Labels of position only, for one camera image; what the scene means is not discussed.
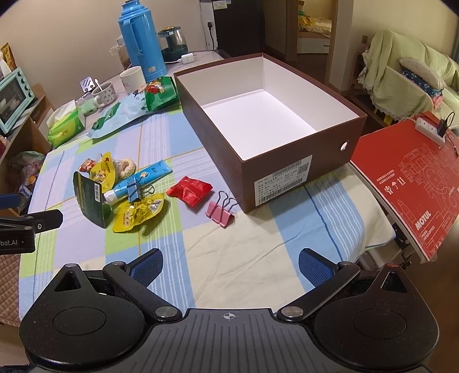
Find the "green lip salve card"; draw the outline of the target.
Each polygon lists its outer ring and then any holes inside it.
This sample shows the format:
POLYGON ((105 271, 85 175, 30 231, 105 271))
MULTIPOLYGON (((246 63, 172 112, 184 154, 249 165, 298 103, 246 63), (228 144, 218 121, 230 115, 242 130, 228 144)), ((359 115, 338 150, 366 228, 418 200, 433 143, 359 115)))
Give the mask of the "green lip salve card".
POLYGON ((75 198, 80 210, 93 224, 107 228, 111 220, 111 207, 107 204, 99 182, 74 172, 72 177, 75 198))

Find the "yellow foil snack pouch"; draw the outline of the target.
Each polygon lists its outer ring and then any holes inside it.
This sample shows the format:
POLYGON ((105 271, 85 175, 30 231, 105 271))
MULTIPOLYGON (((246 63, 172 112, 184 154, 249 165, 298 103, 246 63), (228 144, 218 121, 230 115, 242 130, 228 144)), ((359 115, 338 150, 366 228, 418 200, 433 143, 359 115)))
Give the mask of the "yellow foil snack pouch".
POLYGON ((161 212, 164 201, 163 193, 155 193, 143 197, 140 201, 122 202, 115 211, 112 231, 124 233, 142 225, 161 212))

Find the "yellow chestnut snack pouch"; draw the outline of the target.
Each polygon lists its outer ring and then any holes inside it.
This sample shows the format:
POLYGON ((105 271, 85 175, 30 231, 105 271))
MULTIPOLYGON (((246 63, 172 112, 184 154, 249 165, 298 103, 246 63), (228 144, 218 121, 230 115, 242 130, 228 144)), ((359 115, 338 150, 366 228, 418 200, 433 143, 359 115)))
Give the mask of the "yellow chestnut snack pouch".
POLYGON ((113 188, 116 180, 116 171, 110 152, 104 153, 100 161, 90 170, 90 179, 101 185, 103 193, 113 188))

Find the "blue binder clip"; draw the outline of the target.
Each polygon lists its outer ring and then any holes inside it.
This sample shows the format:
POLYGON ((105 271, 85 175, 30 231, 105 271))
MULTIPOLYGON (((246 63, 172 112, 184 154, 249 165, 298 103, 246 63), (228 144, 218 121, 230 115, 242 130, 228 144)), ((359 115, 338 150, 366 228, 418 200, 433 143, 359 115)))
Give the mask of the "blue binder clip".
POLYGON ((134 202, 139 202, 143 198, 153 195, 155 193, 155 187, 150 183, 148 185, 142 186, 139 181, 128 184, 128 201, 133 204, 134 202))

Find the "blue cream tube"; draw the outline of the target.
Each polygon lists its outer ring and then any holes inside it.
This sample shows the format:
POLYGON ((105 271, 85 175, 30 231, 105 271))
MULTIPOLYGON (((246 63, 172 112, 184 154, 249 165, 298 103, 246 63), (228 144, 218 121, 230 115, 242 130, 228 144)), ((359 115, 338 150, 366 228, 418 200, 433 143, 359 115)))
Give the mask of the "blue cream tube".
POLYGON ((120 181, 113 187, 112 190, 104 193, 104 199, 107 204, 113 206, 124 199, 128 200, 128 184, 139 181, 142 186, 145 186, 155 182, 156 180, 160 180, 171 173, 172 169, 164 160, 161 160, 138 171, 127 179, 120 181))

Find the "red snack packet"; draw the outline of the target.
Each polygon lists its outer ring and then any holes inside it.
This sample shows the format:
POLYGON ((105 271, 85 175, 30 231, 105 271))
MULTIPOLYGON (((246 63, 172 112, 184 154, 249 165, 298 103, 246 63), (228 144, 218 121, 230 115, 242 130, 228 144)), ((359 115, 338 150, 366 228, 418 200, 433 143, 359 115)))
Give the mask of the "red snack packet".
POLYGON ((170 187, 166 194, 184 202, 189 207, 198 206, 212 191, 210 183, 184 176, 178 183, 170 187))

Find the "pink binder clip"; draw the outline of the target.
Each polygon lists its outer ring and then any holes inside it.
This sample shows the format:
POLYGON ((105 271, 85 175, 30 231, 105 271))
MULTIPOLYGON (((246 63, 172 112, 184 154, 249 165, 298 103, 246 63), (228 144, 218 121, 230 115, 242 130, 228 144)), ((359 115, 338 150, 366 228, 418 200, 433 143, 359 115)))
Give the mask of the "pink binder clip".
POLYGON ((221 228, 226 228, 234 217, 232 209, 237 204, 234 197, 231 197, 225 191, 219 191, 217 201, 209 202, 205 216, 221 228))

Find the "red white candy packet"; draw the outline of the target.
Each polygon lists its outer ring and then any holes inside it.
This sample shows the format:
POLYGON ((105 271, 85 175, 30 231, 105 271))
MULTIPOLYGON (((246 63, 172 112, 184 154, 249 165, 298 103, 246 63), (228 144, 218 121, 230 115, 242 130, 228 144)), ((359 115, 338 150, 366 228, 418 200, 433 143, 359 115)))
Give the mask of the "red white candy packet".
POLYGON ((85 160, 82 165, 79 167, 80 172, 90 173, 91 169, 96 165, 96 161, 88 158, 85 160))

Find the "wooden shelf cabinet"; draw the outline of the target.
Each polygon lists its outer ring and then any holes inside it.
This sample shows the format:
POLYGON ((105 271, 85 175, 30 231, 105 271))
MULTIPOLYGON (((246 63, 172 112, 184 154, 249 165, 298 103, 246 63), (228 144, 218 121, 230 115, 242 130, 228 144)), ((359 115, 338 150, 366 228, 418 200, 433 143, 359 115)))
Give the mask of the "wooden shelf cabinet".
POLYGON ((52 145, 47 139, 47 119, 54 112, 54 105, 40 83, 32 87, 36 102, 25 116, 19 120, 19 126, 7 137, 8 144, 1 153, 1 193, 13 193, 19 185, 19 172, 10 167, 9 161, 22 151, 38 151, 46 155, 52 145))

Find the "green tissue pack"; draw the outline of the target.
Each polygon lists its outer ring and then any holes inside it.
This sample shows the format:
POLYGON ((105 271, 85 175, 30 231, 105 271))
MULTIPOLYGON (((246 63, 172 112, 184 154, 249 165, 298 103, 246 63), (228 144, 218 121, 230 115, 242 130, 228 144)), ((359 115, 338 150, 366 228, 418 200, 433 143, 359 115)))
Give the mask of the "green tissue pack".
POLYGON ((58 107, 47 120, 48 142, 53 148, 70 141, 85 129, 85 117, 75 100, 58 107))

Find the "plaid tablecloth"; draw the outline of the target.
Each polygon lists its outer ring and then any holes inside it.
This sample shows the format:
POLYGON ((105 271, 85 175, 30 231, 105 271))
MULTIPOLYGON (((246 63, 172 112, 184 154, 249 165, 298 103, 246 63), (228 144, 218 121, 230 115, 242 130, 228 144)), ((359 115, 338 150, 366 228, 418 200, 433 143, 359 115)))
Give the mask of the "plaid tablecloth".
POLYGON ((376 199, 343 166, 261 205, 250 213, 233 207, 226 228, 211 221, 205 207, 189 209, 167 197, 155 218, 127 233, 101 228, 85 218, 72 177, 81 164, 109 152, 146 167, 163 160, 172 172, 154 184, 164 193, 182 177, 226 184, 181 110, 156 114, 116 135, 96 141, 86 136, 50 152, 40 171, 30 210, 57 208, 60 228, 36 236, 36 249, 20 261, 19 314, 66 263, 84 270, 131 261, 152 248, 164 255, 164 269, 151 289, 187 308, 277 309, 311 288, 298 268, 309 247, 329 260, 357 260, 383 246, 394 230, 376 199))

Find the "teal toaster oven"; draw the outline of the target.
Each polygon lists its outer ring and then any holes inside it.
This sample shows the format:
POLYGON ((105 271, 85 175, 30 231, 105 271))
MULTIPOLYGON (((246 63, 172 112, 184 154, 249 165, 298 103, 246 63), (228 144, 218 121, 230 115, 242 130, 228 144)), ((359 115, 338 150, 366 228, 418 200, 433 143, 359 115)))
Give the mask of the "teal toaster oven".
POLYGON ((0 122, 3 135, 7 135, 12 130, 15 122, 35 98, 34 91, 21 68, 16 68, 1 80, 0 122))

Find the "light blue snack bag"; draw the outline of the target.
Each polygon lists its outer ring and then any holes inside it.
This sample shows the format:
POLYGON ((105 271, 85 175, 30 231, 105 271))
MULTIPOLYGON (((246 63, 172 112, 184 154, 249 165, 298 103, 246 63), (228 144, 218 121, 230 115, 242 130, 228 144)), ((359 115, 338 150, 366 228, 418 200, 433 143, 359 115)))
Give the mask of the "light blue snack bag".
POLYGON ((89 137, 99 139, 148 114, 145 92, 136 90, 105 110, 93 124, 89 137))

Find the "patterned cup with spoon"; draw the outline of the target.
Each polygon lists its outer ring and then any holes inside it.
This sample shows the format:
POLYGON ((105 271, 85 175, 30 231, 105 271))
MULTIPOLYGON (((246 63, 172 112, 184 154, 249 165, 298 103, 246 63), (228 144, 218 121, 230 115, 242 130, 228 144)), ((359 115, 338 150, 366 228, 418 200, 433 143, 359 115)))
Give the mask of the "patterned cup with spoon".
POLYGON ((116 91, 112 81, 106 81, 91 92, 96 108, 100 109, 116 100, 116 91))

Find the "red Motul board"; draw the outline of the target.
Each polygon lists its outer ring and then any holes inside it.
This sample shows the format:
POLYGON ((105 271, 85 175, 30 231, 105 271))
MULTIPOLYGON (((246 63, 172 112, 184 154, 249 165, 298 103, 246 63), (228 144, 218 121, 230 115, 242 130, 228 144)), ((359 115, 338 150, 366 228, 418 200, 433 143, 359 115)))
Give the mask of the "red Motul board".
POLYGON ((458 136, 438 145, 416 124, 430 112, 361 137, 351 165, 393 217, 423 262, 432 260, 458 218, 458 136))

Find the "brown cardboard box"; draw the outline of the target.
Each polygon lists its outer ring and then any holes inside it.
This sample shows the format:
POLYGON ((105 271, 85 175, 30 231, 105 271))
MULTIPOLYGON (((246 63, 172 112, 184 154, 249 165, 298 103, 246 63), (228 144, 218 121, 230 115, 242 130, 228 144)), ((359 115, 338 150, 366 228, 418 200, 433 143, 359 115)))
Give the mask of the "brown cardboard box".
POLYGON ((333 89, 264 54, 174 80, 185 117, 245 212, 348 163, 366 122, 333 89))

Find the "white mug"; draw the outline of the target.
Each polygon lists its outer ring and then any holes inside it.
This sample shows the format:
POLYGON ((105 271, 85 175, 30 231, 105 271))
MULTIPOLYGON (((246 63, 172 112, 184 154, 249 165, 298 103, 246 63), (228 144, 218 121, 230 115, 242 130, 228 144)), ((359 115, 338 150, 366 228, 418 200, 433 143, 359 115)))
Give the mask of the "white mug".
POLYGON ((120 73, 120 80, 128 94, 146 85, 145 77, 140 66, 133 66, 120 73))

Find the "green snack bag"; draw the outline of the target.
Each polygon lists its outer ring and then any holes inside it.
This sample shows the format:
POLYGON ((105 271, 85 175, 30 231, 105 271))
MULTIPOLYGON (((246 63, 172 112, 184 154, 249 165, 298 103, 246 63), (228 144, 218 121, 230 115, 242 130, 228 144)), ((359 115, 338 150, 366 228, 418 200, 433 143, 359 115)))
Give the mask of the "green snack bag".
POLYGON ((169 76, 163 76, 148 83, 144 88, 144 96, 148 113, 159 112, 179 101, 174 80, 169 76))

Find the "white power strip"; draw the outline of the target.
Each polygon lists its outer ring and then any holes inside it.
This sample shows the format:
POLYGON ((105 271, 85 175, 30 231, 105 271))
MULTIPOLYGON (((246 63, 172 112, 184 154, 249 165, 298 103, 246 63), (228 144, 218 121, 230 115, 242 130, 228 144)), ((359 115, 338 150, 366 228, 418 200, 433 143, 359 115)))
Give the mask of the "white power strip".
POLYGON ((415 129, 418 132, 425 135, 426 137, 428 137, 431 141, 439 145, 441 148, 445 147, 446 145, 445 138, 439 136, 437 133, 437 129, 432 124, 424 120, 423 118, 418 117, 415 120, 415 129))

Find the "blue thermos flask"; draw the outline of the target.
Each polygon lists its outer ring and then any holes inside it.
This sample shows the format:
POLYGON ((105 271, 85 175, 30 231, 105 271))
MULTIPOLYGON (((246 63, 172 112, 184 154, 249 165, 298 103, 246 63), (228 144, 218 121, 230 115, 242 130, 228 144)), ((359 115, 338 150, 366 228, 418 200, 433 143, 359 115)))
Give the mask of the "blue thermos flask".
POLYGON ((151 11, 140 1, 126 1, 118 19, 131 64, 142 68, 146 82, 167 73, 151 11))

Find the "white charger plug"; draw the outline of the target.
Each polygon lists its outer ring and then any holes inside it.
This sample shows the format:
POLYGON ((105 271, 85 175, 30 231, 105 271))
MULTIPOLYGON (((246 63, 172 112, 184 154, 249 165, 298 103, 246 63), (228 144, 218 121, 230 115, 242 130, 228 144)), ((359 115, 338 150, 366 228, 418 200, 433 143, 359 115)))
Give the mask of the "white charger plug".
POLYGON ((197 59, 197 55, 195 53, 187 53, 180 57, 180 62, 183 65, 188 65, 188 64, 195 62, 196 59, 197 59))

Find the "black cabinet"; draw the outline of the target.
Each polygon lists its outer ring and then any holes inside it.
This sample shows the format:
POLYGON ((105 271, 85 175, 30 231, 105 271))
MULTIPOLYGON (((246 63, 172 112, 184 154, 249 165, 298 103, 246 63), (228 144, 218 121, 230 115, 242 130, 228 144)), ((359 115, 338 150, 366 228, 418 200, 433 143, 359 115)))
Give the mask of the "black cabinet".
POLYGON ((264 46, 262 1, 212 1, 218 48, 230 57, 261 53, 264 46))

